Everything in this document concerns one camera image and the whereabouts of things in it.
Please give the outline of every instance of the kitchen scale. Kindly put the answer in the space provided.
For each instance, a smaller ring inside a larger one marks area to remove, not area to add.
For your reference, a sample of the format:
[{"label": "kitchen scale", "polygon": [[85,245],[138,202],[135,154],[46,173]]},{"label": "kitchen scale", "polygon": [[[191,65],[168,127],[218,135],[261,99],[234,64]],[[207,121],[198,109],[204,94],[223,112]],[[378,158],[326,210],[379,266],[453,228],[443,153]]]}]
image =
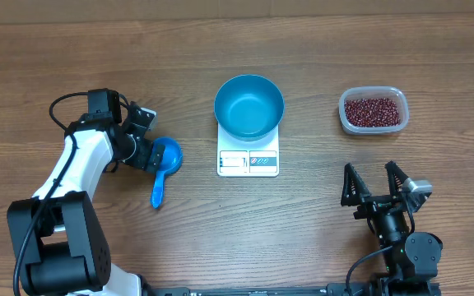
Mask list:
[{"label": "kitchen scale", "polygon": [[279,127],[264,138],[242,141],[219,124],[217,173],[223,177],[276,177],[279,174]]}]

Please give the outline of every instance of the blue spoon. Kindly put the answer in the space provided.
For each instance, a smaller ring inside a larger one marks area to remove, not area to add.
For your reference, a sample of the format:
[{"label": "blue spoon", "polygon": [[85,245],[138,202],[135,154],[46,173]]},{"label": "blue spoon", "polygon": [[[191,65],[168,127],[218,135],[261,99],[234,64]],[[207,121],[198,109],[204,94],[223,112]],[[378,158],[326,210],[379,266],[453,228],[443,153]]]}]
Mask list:
[{"label": "blue spoon", "polygon": [[164,180],[166,176],[176,173],[182,164],[182,149],[177,141],[164,136],[153,141],[153,152],[158,144],[164,145],[164,155],[158,171],[156,171],[155,186],[151,193],[151,205],[157,209],[164,200]]}]

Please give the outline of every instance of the red beans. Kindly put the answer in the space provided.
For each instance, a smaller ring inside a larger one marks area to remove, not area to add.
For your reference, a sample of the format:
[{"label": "red beans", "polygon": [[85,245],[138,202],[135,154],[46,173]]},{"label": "red beans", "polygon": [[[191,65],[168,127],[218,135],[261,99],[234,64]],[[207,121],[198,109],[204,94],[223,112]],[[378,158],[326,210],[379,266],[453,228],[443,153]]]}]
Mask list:
[{"label": "red beans", "polygon": [[389,98],[345,101],[346,119],[357,127],[391,127],[400,124],[396,103]]}]

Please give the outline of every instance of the clear plastic container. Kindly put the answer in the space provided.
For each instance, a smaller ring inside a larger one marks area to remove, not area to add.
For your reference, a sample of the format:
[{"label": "clear plastic container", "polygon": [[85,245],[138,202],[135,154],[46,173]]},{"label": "clear plastic container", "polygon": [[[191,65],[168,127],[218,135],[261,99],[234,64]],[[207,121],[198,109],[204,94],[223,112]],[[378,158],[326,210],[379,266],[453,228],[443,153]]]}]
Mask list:
[{"label": "clear plastic container", "polygon": [[[400,116],[400,124],[391,127],[357,127],[349,123],[345,114],[345,101],[355,99],[378,99],[389,98],[396,102]],[[351,135],[379,135],[401,131],[409,122],[409,107],[405,95],[392,86],[362,86],[355,87],[343,93],[339,99],[339,118],[342,121],[343,130]]]}]

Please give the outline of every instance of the wooden table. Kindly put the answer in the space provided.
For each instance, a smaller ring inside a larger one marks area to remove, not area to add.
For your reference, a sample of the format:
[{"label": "wooden table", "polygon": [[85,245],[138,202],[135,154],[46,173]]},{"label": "wooden table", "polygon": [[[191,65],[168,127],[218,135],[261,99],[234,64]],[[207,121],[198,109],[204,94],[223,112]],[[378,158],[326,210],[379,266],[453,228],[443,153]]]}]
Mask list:
[{"label": "wooden table", "polygon": [[[216,174],[213,98],[241,73],[285,96],[277,178]],[[346,135],[340,95],[373,85],[403,90],[408,127]],[[416,228],[444,241],[437,281],[446,295],[474,295],[474,14],[0,26],[0,295],[11,294],[15,263],[7,208],[43,184],[63,148],[49,105],[100,87],[157,110],[149,137],[172,136],[185,154],[160,211],[152,176],[122,166],[101,178],[94,207],[123,269],[157,287],[343,281],[376,249],[340,207],[343,166],[384,194],[383,165],[396,160],[434,185]],[[85,111],[85,99],[55,110],[64,123]],[[382,270],[372,261],[354,277]]]}]

